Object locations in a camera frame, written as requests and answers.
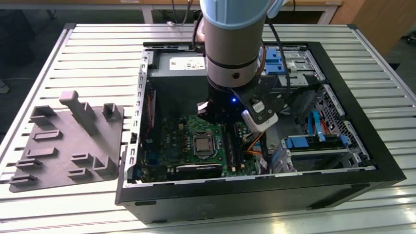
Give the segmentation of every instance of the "red cable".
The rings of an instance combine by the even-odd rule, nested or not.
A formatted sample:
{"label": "red cable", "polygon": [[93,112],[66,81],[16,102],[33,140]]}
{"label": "red cable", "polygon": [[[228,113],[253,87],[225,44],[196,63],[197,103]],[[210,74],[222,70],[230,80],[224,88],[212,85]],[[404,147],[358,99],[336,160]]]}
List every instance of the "red cable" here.
{"label": "red cable", "polygon": [[152,128],[152,113],[150,113],[150,95],[148,94],[148,113],[149,113],[149,128],[148,128],[148,132],[145,133],[145,137],[144,139],[148,138],[148,134]]}

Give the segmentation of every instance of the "green circuit board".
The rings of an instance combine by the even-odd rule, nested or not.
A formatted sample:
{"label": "green circuit board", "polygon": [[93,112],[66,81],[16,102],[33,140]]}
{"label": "green circuit board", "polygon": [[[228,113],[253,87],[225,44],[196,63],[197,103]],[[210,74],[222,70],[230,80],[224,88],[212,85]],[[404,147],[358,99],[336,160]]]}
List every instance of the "green circuit board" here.
{"label": "green circuit board", "polygon": [[[241,135],[248,132],[244,123],[237,123],[237,129]],[[210,137],[213,146],[212,155],[202,157],[194,155],[194,136]],[[161,146],[158,152],[158,166],[169,167],[172,165],[182,164],[214,163],[222,165],[222,177],[256,174],[253,160],[245,160],[242,168],[228,167],[221,125],[209,124],[197,116],[164,118],[161,121],[160,137]],[[162,175],[157,177],[160,178],[156,180],[164,180]]]}

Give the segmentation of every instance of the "black computer case frame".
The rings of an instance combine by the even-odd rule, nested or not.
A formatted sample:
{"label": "black computer case frame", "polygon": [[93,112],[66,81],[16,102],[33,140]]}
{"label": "black computer case frame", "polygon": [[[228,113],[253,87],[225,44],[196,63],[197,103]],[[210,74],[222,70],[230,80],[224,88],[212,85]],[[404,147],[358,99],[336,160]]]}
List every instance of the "black computer case frame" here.
{"label": "black computer case frame", "polygon": [[405,176],[381,141],[356,98],[318,42],[285,42],[284,46],[305,45],[329,82],[376,170],[344,173],[310,173],[298,176],[216,181],[193,184],[160,184],[122,188],[124,162],[120,164],[116,205],[125,208],[144,223],[212,219],[225,216],[258,215],[304,209],[333,207],[369,190],[385,188]]}

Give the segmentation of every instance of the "motherboard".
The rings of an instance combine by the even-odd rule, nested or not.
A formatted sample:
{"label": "motherboard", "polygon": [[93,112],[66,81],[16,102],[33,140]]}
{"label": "motherboard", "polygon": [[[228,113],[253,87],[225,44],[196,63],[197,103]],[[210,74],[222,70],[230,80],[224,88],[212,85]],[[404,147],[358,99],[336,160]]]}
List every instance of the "motherboard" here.
{"label": "motherboard", "polygon": [[[249,130],[241,122],[233,124],[233,130],[244,149]],[[224,125],[213,125],[197,116],[164,118],[158,152],[145,153],[148,166],[141,168],[145,181],[254,175],[253,156],[244,150],[236,157],[229,156],[224,135]]]}

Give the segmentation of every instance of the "gray plastic tray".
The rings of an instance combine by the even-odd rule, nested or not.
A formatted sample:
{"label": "gray plastic tray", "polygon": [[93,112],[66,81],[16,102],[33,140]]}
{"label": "gray plastic tray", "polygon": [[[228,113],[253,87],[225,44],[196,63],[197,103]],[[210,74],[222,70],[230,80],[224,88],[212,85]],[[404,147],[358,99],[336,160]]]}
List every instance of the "gray plastic tray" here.
{"label": "gray plastic tray", "polygon": [[124,108],[113,103],[90,107],[76,91],[58,99],[69,111],[33,109],[34,126],[9,190],[22,192],[117,177]]}

